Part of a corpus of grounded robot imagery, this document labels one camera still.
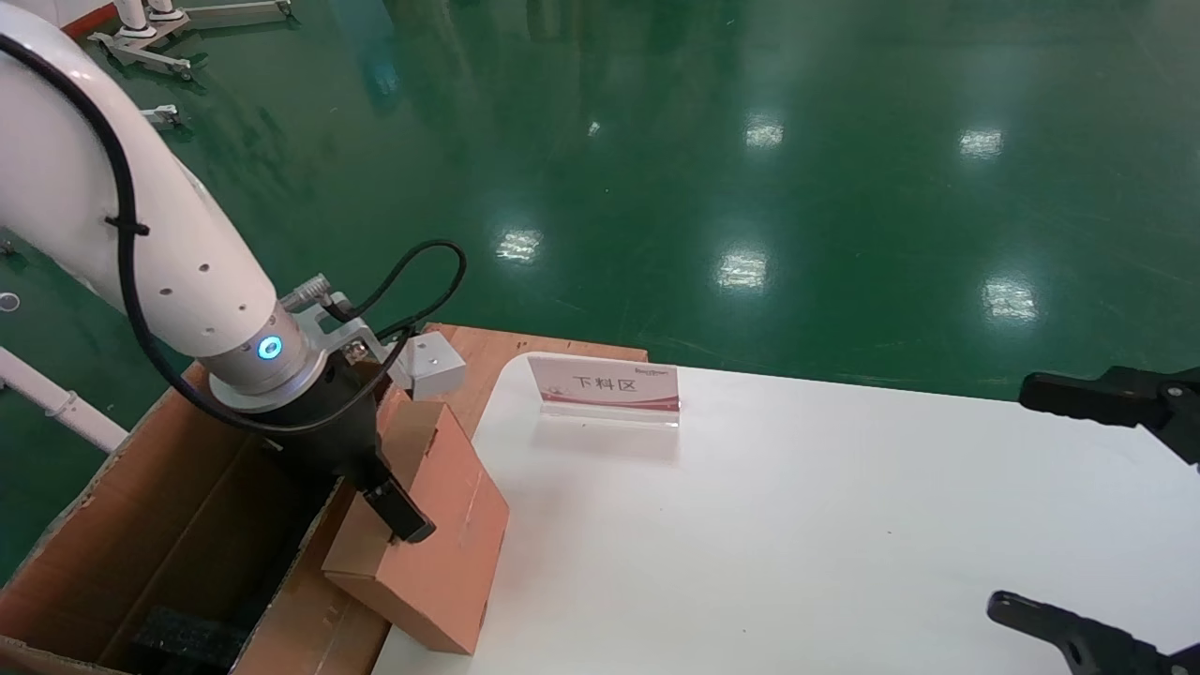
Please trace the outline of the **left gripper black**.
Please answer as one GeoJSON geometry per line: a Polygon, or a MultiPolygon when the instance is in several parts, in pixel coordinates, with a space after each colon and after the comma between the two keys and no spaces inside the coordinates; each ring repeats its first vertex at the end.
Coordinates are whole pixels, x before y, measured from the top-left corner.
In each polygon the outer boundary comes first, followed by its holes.
{"type": "Polygon", "coordinates": [[[322,474],[337,474],[358,488],[366,503],[389,527],[394,539],[418,544],[434,534],[437,526],[400,484],[382,453],[377,410],[379,395],[390,384],[382,365],[372,362],[349,363],[342,354],[326,358],[322,372],[308,389],[275,410],[248,416],[265,426],[301,428],[323,420],[342,410],[355,398],[348,411],[326,426],[305,434],[270,437],[278,442],[287,460],[322,474]],[[382,375],[365,393],[364,387],[382,375]]]}

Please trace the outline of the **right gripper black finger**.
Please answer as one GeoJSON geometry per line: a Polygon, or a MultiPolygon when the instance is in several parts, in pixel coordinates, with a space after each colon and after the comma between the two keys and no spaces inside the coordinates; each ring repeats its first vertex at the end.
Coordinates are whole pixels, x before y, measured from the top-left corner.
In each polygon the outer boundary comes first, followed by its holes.
{"type": "Polygon", "coordinates": [[[1034,372],[1022,380],[1019,404],[1102,426],[1145,428],[1184,464],[1199,464],[1199,368],[1108,368],[1098,380],[1034,372]]]}
{"type": "Polygon", "coordinates": [[[1199,645],[1164,653],[1130,633],[1093,619],[1028,599],[1024,595],[996,591],[986,601],[994,623],[1058,649],[1072,674],[1196,674],[1199,645]]]}

